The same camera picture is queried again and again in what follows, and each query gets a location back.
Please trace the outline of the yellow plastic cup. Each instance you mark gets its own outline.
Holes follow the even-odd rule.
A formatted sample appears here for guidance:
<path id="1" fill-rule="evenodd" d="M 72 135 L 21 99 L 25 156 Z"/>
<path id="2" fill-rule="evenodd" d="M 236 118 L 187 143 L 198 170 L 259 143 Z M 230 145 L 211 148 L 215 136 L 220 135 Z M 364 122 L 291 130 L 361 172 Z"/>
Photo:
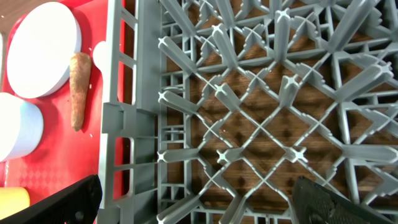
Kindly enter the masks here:
<path id="1" fill-rule="evenodd" d="M 7 218 L 30 206 L 30 196 L 23 187 L 0 188 L 0 219 Z"/>

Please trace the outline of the light blue bowl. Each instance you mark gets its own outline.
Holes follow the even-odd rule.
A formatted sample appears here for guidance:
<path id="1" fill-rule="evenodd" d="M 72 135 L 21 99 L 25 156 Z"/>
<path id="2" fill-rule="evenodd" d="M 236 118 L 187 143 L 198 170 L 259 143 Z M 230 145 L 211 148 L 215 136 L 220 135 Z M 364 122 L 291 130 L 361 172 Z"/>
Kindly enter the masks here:
<path id="1" fill-rule="evenodd" d="M 9 93 L 1 93 L 1 161 L 24 157 L 39 145 L 44 131 L 40 109 Z"/>

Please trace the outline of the brown carrot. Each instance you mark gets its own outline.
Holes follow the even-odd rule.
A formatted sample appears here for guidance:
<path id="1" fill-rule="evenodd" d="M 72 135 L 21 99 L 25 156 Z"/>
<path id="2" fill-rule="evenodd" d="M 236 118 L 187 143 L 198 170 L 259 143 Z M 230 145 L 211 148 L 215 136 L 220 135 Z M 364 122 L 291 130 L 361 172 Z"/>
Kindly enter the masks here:
<path id="1" fill-rule="evenodd" d="M 82 128 L 85 118 L 91 65 L 90 56 L 83 52 L 75 53 L 70 59 L 71 126 L 76 132 Z"/>

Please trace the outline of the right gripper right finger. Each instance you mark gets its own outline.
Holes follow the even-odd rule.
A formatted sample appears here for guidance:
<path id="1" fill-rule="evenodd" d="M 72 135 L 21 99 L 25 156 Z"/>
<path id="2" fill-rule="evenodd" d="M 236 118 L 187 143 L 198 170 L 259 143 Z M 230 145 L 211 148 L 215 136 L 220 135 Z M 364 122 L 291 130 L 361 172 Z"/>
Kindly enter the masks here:
<path id="1" fill-rule="evenodd" d="M 304 176 L 300 176 L 294 183 L 292 222 L 298 224 L 392 223 L 373 209 L 355 205 Z"/>

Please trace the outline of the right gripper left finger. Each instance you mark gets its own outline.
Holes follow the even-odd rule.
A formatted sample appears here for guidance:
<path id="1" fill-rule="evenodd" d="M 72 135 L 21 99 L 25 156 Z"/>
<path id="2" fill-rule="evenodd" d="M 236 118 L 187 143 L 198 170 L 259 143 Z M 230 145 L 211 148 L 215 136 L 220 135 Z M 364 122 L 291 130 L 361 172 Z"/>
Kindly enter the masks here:
<path id="1" fill-rule="evenodd" d="M 103 191 L 98 175 L 89 175 L 63 190 L 1 220 L 1 224 L 92 224 Z"/>

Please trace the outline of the white plastic spoon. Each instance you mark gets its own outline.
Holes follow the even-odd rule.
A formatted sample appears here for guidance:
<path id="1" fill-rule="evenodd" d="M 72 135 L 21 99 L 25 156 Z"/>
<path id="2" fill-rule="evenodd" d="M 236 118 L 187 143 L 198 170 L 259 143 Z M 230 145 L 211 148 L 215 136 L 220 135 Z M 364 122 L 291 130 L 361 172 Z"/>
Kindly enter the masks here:
<path id="1" fill-rule="evenodd" d="M 106 67 L 106 42 L 97 43 L 93 50 L 93 62 L 95 66 L 103 72 Z"/>

